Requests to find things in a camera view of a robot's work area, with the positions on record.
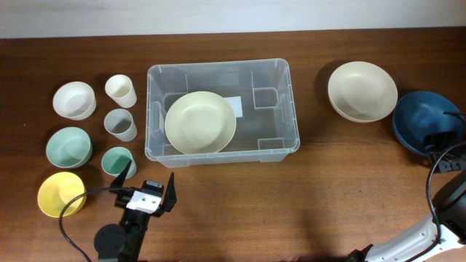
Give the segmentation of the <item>dark blue plate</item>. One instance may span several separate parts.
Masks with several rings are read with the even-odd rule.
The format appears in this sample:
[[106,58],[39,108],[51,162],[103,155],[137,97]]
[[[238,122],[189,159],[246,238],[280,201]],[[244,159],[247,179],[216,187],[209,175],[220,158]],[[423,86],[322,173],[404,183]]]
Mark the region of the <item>dark blue plate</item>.
[[459,109],[437,93],[411,92],[398,101],[393,111],[392,129],[398,141],[409,151],[429,156],[424,149],[426,136],[455,131],[459,138],[465,132],[465,120],[444,112],[459,113]]

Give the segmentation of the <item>yellow bowl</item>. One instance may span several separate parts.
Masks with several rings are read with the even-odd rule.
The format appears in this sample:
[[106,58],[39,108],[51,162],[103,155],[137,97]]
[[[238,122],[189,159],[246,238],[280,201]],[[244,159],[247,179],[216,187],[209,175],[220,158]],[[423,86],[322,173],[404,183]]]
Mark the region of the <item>yellow bowl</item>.
[[63,208],[87,190],[82,179],[72,172],[58,172],[48,177],[37,194],[39,209],[49,217],[58,218]]

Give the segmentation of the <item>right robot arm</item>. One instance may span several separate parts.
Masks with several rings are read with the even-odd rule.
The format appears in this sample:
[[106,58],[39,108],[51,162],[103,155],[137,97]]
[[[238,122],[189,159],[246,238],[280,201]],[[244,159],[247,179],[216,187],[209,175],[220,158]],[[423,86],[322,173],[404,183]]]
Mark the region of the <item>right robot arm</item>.
[[465,146],[455,131],[438,132],[424,139],[423,147],[437,156],[427,176],[426,196],[430,213],[416,225],[382,245],[353,250],[350,262],[426,261],[465,246],[465,171],[461,171],[432,195],[434,172],[450,151]]

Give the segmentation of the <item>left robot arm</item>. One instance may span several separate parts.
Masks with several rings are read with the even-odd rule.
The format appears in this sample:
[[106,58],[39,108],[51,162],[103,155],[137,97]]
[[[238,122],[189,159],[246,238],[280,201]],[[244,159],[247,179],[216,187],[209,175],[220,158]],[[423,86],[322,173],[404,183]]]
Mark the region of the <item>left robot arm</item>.
[[169,213],[177,202],[174,174],[166,186],[146,180],[140,188],[125,188],[132,163],[126,164],[109,187],[116,194],[115,206],[123,213],[120,222],[105,225],[96,233],[94,248],[99,261],[137,261],[150,218]]

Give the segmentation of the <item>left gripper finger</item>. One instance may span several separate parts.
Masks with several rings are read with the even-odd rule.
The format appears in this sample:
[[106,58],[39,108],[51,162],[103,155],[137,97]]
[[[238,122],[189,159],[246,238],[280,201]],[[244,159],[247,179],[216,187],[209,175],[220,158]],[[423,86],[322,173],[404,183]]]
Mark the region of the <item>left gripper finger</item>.
[[111,182],[110,188],[121,188],[122,187],[127,177],[131,164],[132,164],[132,160],[130,159],[127,165],[125,166],[125,168],[123,169],[123,171],[118,176],[116,176],[116,178]]
[[165,192],[162,209],[165,212],[169,213],[174,208],[176,202],[177,202],[177,196],[175,192],[175,179],[174,179],[174,173],[172,172],[170,174],[170,179],[167,184],[167,191]]

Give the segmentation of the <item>cream plate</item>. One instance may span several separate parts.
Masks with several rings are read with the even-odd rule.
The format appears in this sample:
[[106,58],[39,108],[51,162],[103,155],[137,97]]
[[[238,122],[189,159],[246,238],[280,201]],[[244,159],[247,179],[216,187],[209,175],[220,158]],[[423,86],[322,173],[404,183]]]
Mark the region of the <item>cream plate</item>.
[[236,129],[233,108],[213,92],[191,92],[180,97],[165,117],[167,139],[183,154],[217,153],[230,143]]
[[328,99],[345,119],[376,122],[394,110],[398,88],[384,69],[372,63],[353,61],[339,66],[331,74]]

